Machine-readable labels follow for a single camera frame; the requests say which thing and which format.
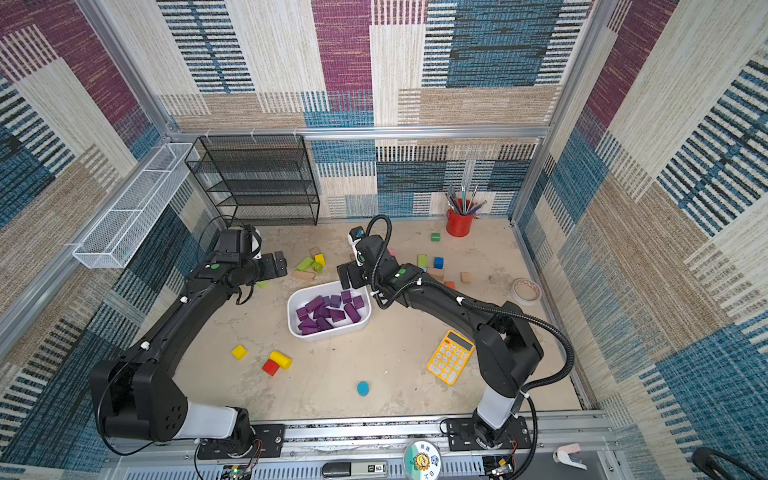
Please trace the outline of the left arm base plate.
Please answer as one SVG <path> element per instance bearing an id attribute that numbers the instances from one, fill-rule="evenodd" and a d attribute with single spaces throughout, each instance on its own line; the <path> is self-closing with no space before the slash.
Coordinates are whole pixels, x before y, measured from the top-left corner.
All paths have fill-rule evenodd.
<path id="1" fill-rule="evenodd" d="M 251 425 L 243 438 L 205 439 L 199 444 L 196 460 L 278 458 L 282 453 L 285 424 Z"/>

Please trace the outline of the blue round block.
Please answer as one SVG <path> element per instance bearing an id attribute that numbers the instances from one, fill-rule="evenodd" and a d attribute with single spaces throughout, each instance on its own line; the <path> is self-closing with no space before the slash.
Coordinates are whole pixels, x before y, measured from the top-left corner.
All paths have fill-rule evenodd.
<path id="1" fill-rule="evenodd" d="M 363 396 L 363 397 L 367 396 L 370 393 L 370 385 L 369 385 L 369 383 L 366 382 L 366 381 L 360 381 L 357 384 L 357 393 L 360 396 Z"/>

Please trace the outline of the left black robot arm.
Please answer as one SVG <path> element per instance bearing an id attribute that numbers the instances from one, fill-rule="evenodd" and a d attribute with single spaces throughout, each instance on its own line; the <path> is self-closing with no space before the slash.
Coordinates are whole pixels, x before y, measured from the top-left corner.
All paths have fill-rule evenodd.
<path id="1" fill-rule="evenodd" d="M 119 357 L 97 363 L 89 383 L 103 441 L 222 441 L 238 455 L 251 448 L 255 434 L 246 409 L 196 403 L 174 375 L 203 326 L 230 298 L 243 304 L 257 283 L 286 275 L 283 254 L 261 248 L 251 225 L 222 231 L 161 318 Z"/>

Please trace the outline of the white plastic storage bin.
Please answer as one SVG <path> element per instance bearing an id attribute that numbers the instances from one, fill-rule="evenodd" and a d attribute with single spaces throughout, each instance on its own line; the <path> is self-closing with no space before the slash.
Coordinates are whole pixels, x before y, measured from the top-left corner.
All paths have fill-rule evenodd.
<path id="1" fill-rule="evenodd" d="M 339 281 L 307 287 L 293 293 L 287 303 L 291 334 L 316 341 L 363 329 L 373 308 L 367 287 L 343 289 Z"/>

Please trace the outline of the round green sticker badge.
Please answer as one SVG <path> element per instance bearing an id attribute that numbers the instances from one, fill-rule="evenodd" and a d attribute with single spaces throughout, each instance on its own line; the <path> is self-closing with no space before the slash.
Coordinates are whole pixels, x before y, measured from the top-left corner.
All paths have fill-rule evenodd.
<path id="1" fill-rule="evenodd" d="M 415 440 L 403 456 L 405 477 L 409 480 L 437 480 L 442 472 L 439 448 L 428 440 Z"/>

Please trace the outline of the white mesh wall basket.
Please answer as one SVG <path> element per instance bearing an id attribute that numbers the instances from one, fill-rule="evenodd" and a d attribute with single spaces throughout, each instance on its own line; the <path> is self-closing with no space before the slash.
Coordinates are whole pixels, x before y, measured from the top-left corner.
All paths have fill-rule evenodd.
<path id="1" fill-rule="evenodd" d="M 88 269 L 122 269 L 134 257 L 189 174 L 190 143 L 162 146 L 75 247 Z"/>

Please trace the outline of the yellow small cube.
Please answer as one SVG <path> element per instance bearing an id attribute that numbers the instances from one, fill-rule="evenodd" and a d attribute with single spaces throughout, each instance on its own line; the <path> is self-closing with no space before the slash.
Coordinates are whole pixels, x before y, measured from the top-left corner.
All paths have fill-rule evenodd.
<path id="1" fill-rule="evenodd" d="M 245 347 L 243 347 L 242 345 L 237 345 L 237 346 L 236 346 L 236 347 L 235 347 L 235 348 L 232 350 L 232 355 L 233 355 L 233 356 L 234 356 L 234 357 L 235 357 L 237 360 L 243 360 L 243 359 L 245 358 L 245 356 L 247 355 L 247 350 L 246 350 L 246 348 L 245 348 Z"/>

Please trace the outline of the yellow calculator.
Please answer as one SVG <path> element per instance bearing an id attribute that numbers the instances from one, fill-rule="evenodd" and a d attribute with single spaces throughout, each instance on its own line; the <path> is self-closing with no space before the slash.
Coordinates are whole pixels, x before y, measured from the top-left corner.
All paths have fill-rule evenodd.
<path id="1" fill-rule="evenodd" d="M 449 330 L 426 364 L 426 370 L 447 385 L 454 385 L 467 366 L 474 344 L 454 330 Z"/>

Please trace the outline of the roll of tape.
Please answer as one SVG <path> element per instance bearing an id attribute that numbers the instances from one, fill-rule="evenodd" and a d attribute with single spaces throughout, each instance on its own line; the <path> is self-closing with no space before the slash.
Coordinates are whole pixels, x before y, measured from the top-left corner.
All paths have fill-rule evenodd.
<path id="1" fill-rule="evenodd" d="M 515 279 L 512 283 L 512 295 L 516 303 L 522 306 L 534 306 L 542 296 L 541 287 L 525 278 Z"/>

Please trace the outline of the long natural wood brick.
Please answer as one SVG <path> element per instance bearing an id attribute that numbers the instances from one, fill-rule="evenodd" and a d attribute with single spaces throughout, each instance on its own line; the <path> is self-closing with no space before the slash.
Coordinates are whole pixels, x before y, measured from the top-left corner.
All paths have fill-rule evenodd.
<path id="1" fill-rule="evenodd" d="M 307 281 L 307 282 L 312 282 L 316 278 L 316 274 L 314 272 L 305 272 L 300 270 L 293 271 L 291 276 L 298 280 Z"/>

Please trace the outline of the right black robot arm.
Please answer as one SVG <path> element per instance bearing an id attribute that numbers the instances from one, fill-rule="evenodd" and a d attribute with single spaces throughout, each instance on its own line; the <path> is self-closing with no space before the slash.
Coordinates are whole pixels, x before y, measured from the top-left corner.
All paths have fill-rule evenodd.
<path id="1" fill-rule="evenodd" d="M 567 378 L 575 364 L 568 337 L 553 325 L 523 311 L 513 302 L 502 306 L 477 300 L 449 287 L 423 268 L 398 262 L 389 252 L 392 223 L 388 216 L 373 217 L 366 227 L 349 231 L 355 260 L 337 267 L 344 288 L 369 287 L 377 306 L 394 305 L 429 314 L 467 337 L 475 346 L 479 372 L 486 388 L 473 412 L 478 444 L 500 447 L 509 436 L 509 424 L 530 391 Z M 533 380 L 544 350 L 532 328 L 551 334 L 565 352 L 563 367 Z"/>

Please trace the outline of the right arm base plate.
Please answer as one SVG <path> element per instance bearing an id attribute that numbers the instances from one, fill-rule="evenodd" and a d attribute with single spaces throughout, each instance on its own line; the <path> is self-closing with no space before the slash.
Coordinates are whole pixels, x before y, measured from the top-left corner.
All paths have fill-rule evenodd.
<path id="1" fill-rule="evenodd" d="M 445 418 L 439 430 L 451 451 L 529 449 L 532 445 L 532 430 L 522 416 L 510 417 L 499 429 L 476 416 Z"/>

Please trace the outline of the small purple cube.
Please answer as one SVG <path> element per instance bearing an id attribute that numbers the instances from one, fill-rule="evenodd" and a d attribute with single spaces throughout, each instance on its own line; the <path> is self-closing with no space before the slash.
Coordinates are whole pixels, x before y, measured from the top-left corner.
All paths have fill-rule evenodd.
<path id="1" fill-rule="evenodd" d="M 346 312 L 343 310 L 330 309 L 329 313 L 333 322 L 339 322 L 346 319 Z"/>

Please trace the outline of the yellow cylinder block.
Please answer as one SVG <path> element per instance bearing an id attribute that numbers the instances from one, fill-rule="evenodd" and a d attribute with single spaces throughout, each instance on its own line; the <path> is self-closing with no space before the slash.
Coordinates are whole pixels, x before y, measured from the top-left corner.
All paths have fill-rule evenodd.
<path id="1" fill-rule="evenodd" d="M 279 352 L 277 350 L 273 350 L 270 353 L 269 359 L 272 362 L 276 363 L 280 368 L 285 369 L 285 370 L 290 369 L 291 366 L 292 366 L 292 363 L 293 363 L 293 360 L 292 360 L 291 357 L 289 357 L 289 356 L 287 356 L 287 355 L 285 355 L 285 354 L 283 354 L 283 353 L 281 353 L 281 352 Z"/>

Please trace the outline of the long purple brick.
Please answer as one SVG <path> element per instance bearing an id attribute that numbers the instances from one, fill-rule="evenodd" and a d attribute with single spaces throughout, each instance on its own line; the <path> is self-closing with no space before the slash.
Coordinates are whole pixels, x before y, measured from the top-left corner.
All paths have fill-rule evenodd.
<path id="1" fill-rule="evenodd" d="M 320 331 L 317 324 L 311 320 L 301 322 L 298 325 L 298 329 L 303 336 L 318 333 Z"/>

